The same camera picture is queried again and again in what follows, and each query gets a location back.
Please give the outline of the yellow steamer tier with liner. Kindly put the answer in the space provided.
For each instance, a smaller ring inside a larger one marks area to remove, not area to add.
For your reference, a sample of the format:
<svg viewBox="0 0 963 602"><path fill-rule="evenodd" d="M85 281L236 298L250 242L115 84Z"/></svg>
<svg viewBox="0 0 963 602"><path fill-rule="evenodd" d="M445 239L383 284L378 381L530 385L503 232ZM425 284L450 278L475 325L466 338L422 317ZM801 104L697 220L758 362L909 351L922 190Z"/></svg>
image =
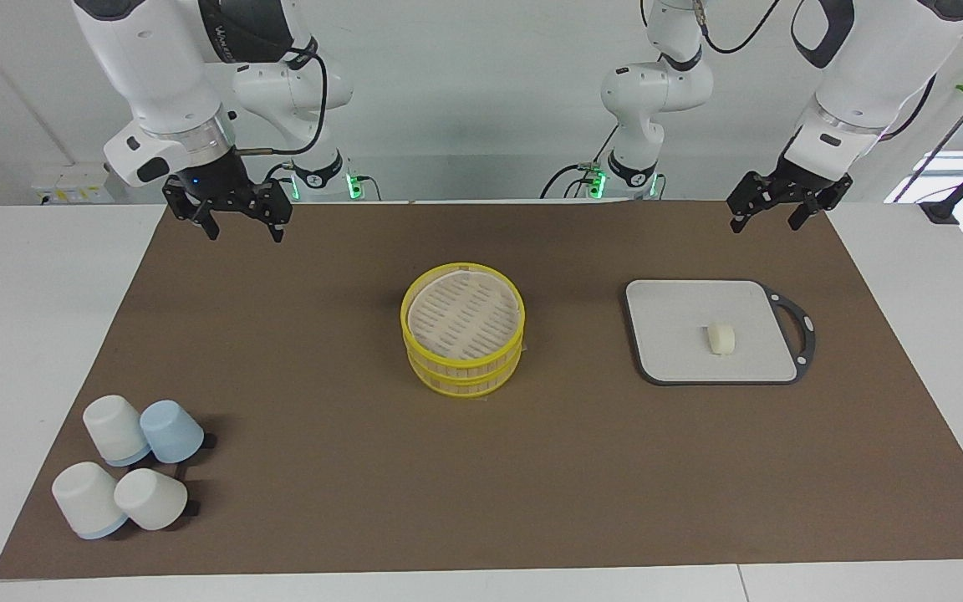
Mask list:
<svg viewBox="0 0 963 602"><path fill-rule="evenodd" d="M479 263L445 263L414 279L399 306L406 350L452 370L494 370L522 350L527 310L518 287Z"/></svg>

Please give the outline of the yellow bamboo steamer base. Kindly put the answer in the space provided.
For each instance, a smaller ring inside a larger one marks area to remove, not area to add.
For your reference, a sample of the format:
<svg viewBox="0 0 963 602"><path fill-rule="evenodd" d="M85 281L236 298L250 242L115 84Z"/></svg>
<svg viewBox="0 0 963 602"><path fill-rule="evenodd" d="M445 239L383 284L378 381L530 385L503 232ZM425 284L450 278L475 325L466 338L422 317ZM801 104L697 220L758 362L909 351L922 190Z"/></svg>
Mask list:
<svg viewBox="0 0 963 602"><path fill-rule="evenodd" d="M524 345L518 340L500 359L474 367L451 367L433 362L421 347L404 340L406 358L418 380L431 391L452 399L481 399L504 386L518 369Z"/></svg>

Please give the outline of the grey cutting board dark rim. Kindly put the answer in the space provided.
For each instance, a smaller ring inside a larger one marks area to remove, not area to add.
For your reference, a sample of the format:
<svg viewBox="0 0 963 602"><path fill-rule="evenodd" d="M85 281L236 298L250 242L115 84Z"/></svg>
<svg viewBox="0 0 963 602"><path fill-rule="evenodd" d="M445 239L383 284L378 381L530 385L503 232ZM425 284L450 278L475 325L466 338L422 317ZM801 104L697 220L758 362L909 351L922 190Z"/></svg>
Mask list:
<svg viewBox="0 0 963 602"><path fill-rule="evenodd" d="M817 353L809 315L753 279L635 279L623 304L632 355L655 385L790 385ZM711 323L733 324L732 355L710 352Z"/></svg>

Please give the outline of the white power socket box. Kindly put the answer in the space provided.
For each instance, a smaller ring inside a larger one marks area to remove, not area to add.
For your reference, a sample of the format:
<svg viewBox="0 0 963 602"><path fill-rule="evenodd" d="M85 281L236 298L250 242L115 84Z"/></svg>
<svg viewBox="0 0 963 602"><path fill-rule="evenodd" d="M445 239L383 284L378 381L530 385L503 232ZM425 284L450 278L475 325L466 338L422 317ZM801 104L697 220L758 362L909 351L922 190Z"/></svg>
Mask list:
<svg viewBox="0 0 963 602"><path fill-rule="evenodd" d="M129 200L123 181L99 161L39 167L30 188L39 205L110 205Z"/></svg>

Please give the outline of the light blue cup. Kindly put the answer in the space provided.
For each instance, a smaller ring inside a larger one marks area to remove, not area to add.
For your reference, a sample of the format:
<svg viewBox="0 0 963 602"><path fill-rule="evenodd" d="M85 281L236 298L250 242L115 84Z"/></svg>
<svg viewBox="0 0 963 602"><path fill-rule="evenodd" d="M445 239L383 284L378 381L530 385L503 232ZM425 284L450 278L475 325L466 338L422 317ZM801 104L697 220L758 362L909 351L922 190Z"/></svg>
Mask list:
<svg viewBox="0 0 963 602"><path fill-rule="evenodd" d="M180 464L201 449L206 431L175 400L158 400L139 416L150 452L161 464Z"/></svg>

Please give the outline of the white cup blue rim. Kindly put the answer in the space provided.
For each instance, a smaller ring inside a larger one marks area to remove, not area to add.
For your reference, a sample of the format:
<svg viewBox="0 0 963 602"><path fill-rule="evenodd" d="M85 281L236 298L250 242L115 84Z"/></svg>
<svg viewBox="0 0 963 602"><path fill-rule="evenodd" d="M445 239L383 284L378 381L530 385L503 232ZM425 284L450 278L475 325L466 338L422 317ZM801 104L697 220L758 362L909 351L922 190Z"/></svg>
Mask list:
<svg viewBox="0 0 963 602"><path fill-rule="evenodd" d="M129 467L150 454L136 408L120 394L108 394L84 408L85 430L100 457L111 467Z"/></svg>
<svg viewBox="0 0 963 602"><path fill-rule="evenodd" d="M73 533L95 540L111 536L129 519L115 502L116 487L117 480L100 465L76 462L56 476L51 495Z"/></svg>

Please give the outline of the brown table mat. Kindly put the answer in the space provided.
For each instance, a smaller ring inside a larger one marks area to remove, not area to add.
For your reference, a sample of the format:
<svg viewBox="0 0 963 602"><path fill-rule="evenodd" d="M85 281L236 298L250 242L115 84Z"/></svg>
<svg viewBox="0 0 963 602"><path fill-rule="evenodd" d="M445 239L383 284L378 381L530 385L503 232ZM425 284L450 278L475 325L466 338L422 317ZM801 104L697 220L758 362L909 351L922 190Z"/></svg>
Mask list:
<svg viewBox="0 0 963 602"><path fill-rule="evenodd" d="M298 207L277 244L165 214L0 556L0 579L963 558L963 451L829 222L742 235L718 202ZM511 381L421 384L399 325L425 270L486 264L527 308ZM635 279L748 278L819 336L779 386L639 373ZM51 482L104 394L181 403L217 448L172 531L84 541Z"/></svg>

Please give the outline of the cream white cup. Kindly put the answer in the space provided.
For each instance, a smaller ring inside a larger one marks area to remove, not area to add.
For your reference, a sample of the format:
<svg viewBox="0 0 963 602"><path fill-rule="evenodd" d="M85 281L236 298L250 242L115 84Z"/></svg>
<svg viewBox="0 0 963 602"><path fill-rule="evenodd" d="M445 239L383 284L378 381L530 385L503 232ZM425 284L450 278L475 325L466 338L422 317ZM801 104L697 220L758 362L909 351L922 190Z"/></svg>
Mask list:
<svg viewBox="0 0 963 602"><path fill-rule="evenodd" d="M146 468L126 473L112 497L130 521L149 531L171 526L190 500L183 482Z"/></svg>

